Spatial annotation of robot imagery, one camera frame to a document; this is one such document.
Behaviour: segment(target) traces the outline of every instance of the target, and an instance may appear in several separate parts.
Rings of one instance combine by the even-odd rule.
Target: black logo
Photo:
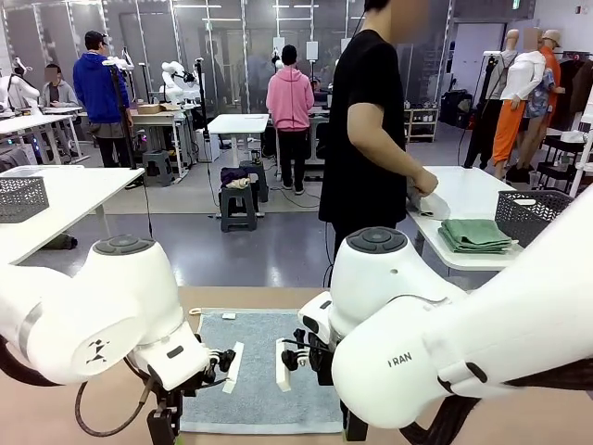
[[[393,359],[388,360],[387,364],[389,365],[390,368],[395,368],[399,364],[403,364],[405,362],[410,362],[410,361],[411,361],[411,354],[409,352],[406,352],[404,355],[400,355],[399,357],[394,357]]]
[[[105,360],[105,357],[103,357],[99,352],[101,352],[101,350],[108,344],[109,342],[103,343],[103,340],[101,339],[98,339],[97,341],[91,343],[89,345],[89,348],[95,348],[95,356],[91,360],[87,360],[86,364],[96,362],[97,360],[101,360],[103,361],[103,363],[107,362],[107,360]]]

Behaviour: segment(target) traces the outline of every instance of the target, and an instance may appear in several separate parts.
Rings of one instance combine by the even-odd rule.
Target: person in pink hoodie
[[[305,193],[305,158],[309,146],[309,111],[315,103],[309,78],[295,68],[297,49],[288,44],[282,50],[284,68],[270,79],[266,106],[274,121],[280,143],[283,187],[293,187],[291,160],[295,160],[295,194]]]

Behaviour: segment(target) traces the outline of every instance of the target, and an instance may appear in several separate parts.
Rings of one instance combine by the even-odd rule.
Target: blue jacket
[[[111,81],[109,68],[103,65],[106,57],[96,53],[84,53],[74,64],[74,91],[86,108],[92,123],[115,123],[121,121],[118,98]],[[130,100],[126,84],[120,73],[120,91],[123,104],[128,108]]]

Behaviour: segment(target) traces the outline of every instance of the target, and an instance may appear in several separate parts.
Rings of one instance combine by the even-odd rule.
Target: orange pants
[[[512,100],[505,100],[498,118],[497,135],[494,137],[492,149],[494,163],[505,161],[511,156],[512,145],[521,127],[521,120],[525,113],[526,102],[521,101],[514,111],[511,109]]]

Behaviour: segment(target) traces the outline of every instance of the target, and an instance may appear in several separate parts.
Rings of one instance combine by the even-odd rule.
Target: plastic stool
[[[246,208],[246,216],[232,216],[230,210],[231,199],[242,199]],[[221,230],[229,232],[231,226],[242,225],[244,229],[253,231],[258,228],[258,216],[253,206],[251,185],[244,189],[226,188],[221,190]]]
[[[247,172],[247,174],[256,174],[259,181],[259,200],[261,202],[268,202],[268,181],[266,179],[266,170],[263,168],[262,162],[251,162],[250,160],[243,160],[239,167]]]
[[[169,153],[166,150],[153,151],[142,155],[145,176],[148,176],[148,166],[154,163],[158,168],[157,180],[163,187],[168,187],[173,182],[173,168],[170,165]]]

